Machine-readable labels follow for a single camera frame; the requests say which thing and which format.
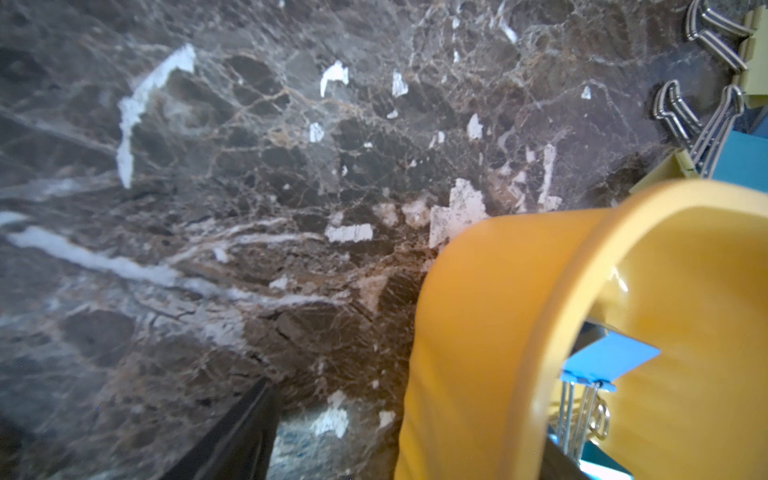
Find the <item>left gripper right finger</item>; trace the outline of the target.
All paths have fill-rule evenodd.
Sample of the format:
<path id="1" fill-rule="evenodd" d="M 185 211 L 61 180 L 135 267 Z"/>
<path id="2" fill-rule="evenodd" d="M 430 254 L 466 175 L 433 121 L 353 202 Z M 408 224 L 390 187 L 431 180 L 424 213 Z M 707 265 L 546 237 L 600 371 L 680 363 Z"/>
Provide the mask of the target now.
<path id="1" fill-rule="evenodd" d="M 559 449 L 546 450 L 539 472 L 540 480 L 589 480 L 580 467 Z"/>

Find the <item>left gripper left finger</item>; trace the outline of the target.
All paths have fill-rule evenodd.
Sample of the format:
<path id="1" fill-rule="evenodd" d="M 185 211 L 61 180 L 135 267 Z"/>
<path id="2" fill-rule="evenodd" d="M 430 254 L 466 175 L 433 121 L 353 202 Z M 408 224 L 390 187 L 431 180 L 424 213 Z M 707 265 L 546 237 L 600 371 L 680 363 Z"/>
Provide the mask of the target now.
<path id="1" fill-rule="evenodd" d="M 161 479 L 266 478 L 280 411 L 277 386 L 259 379 Z"/>

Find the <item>blue binder clip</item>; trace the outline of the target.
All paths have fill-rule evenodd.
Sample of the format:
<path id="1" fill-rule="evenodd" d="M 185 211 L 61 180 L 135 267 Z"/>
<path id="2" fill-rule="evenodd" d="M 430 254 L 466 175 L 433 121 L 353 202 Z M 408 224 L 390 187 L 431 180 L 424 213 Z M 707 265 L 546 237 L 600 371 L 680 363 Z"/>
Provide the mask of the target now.
<path id="1" fill-rule="evenodd" d="M 616 392 L 619 378 L 660 353 L 659 348 L 606 326 L 582 325 L 560 374 L 554 434 L 567 457 L 578 462 L 589 439 L 608 437 L 611 412 L 600 394 Z"/>

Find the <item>yellow plastic storage box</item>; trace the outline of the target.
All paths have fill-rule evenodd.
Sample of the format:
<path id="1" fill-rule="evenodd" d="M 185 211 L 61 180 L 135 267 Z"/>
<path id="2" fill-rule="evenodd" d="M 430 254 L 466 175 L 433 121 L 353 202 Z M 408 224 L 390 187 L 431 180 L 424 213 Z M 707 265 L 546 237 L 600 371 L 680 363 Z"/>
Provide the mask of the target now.
<path id="1" fill-rule="evenodd" d="M 477 223 L 426 276 L 399 479 L 763 479 L 767 197 L 661 183 Z"/>

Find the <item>yellow binder clip top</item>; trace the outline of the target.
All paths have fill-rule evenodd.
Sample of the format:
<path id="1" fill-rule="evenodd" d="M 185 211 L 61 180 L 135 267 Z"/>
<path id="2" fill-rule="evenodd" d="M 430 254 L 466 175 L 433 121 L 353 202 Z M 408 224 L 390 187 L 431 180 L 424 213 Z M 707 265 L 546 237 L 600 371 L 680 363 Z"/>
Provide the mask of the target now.
<path id="1" fill-rule="evenodd" d="M 693 0 L 683 28 L 687 41 L 698 42 L 732 70 L 732 83 L 741 89 L 748 108 L 767 106 L 766 5 L 748 11 L 737 23 L 708 1 Z"/>

